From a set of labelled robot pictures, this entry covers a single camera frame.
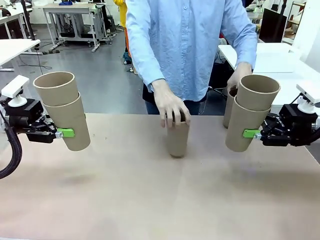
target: monitor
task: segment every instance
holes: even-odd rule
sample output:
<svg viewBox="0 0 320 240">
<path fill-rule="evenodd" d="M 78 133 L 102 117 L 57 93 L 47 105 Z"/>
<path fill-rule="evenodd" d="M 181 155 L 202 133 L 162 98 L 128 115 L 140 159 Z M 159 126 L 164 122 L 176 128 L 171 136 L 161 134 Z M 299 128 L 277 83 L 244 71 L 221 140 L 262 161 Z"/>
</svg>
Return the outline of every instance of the monitor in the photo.
<svg viewBox="0 0 320 240">
<path fill-rule="evenodd" d="M 275 36 L 275 30 L 279 19 L 281 19 L 280 27 Z M 259 39 L 265 43 L 281 43 L 285 33 L 286 23 L 286 16 L 281 16 L 279 13 L 273 10 L 264 9 Z"/>
</svg>

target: jeans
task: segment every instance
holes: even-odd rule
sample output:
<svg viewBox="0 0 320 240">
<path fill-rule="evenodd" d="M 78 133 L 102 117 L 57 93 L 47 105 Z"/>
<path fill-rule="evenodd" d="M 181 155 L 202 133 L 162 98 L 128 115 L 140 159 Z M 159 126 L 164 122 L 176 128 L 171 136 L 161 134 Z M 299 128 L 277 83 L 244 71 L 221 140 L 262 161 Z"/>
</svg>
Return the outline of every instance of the jeans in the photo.
<svg viewBox="0 0 320 240">
<path fill-rule="evenodd" d="M 190 115 L 198 115 L 200 109 L 200 102 L 185 101 L 185 106 L 189 109 Z M 159 115 L 157 106 L 151 102 L 145 101 L 146 110 L 149 115 Z"/>
</svg>

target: brown paper cup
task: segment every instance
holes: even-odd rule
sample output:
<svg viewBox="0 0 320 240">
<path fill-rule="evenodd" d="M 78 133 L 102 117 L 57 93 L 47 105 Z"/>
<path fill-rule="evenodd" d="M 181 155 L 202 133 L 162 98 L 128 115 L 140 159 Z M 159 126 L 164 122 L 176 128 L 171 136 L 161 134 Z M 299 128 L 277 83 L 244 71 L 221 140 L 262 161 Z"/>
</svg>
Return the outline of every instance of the brown paper cup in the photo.
<svg viewBox="0 0 320 240">
<path fill-rule="evenodd" d="M 80 93 L 78 93 L 78 98 L 69 104 L 62 106 L 44 104 L 44 107 L 57 128 L 74 130 L 74 137 L 63 138 L 68 149 L 81 151 L 89 146 L 90 136 Z"/>
<path fill-rule="evenodd" d="M 244 152 L 253 140 L 253 138 L 243 137 L 245 129 L 259 129 L 270 112 L 271 107 L 264 111 L 252 111 L 240 106 L 237 101 L 238 95 L 233 101 L 225 145 L 234 152 Z"/>
<path fill-rule="evenodd" d="M 33 81 L 42 102 L 57 107 L 74 102 L 78 98 L 75 75 L 70 72 L 50 72 Z"/>
<path fill-rule="evenodd" d="M 225 111 L 223 116 L 223 126 L 227 129 L 229 126 L 229 121 L 231 117 L 232 105 L 234 104 L 234 98 L 237 95 L 237 88 L 234 86 L 228 92 L 228 97 L 226 100 Z"/>
<path fill-rule="evenodd" d="M 167 148 L 174 158 L 182 158 L 186 154 L 189 135 L 189 125 L 181 122 L 179 126 L 167 128 Z"/>
<path fill-rule="evenodd" d="M 271 107 L 280 88 L 280 84 L 270 77 L 245 76 L 238 88 L 237 102 L 245 109 L 264 111 Z"/>
</svg>

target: robotic arm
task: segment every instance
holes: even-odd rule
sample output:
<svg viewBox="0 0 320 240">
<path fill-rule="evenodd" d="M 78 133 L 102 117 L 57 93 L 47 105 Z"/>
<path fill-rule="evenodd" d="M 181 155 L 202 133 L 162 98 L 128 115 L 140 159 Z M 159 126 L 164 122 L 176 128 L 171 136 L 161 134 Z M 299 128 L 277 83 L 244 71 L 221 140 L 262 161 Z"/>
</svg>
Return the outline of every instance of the robotic arm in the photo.
<svg viewBox="0 0 320 240">
<path fill-rule="evenodd" d="M 269 113 L 261 131 L 246 129 L 243 137 L 261 140 L 265 146 L 280 147 L 305 146 L 320 139 L 320 118 L 315 108 L 320 103 L 318 88 L 307 83 L 296 87 L 301 92 L 297 104 L 285 104 L 279 114 Z"/>
<path fill-rule="evenodd" d="M 55 126 L 39 100 L 20 96 L 28 82 L 28 78 L 19 75 L 1 91 L 1 96 L 6 98 L 0 101 L 0 126 L 11 144 L 12 158 L 8 166 L 0 170 L 0 179 L 9 176 L 20 164 L 22 147 L 17 133 L 26 134 L 30 142 L 48 144 L 54 139 L 74 136 L 72 129 Z"/>
</svg>

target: yellow clothing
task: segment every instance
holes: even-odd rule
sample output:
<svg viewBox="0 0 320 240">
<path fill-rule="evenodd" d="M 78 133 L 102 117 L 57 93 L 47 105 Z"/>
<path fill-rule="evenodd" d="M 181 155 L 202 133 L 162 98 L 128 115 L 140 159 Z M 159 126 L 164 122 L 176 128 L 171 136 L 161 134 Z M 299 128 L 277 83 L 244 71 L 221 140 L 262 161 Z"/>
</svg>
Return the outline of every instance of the yellow clothing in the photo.
<svg viewBox="0 0 320 240">
<path fill-rule="evenodd" d="M 113 0 L 116 5 L 119 6 L 120 12 L 120 24 L 122 27 L 126 27 L 126 15 L 127 15 L 127 5 L 124 0 Z"/>
</svg>

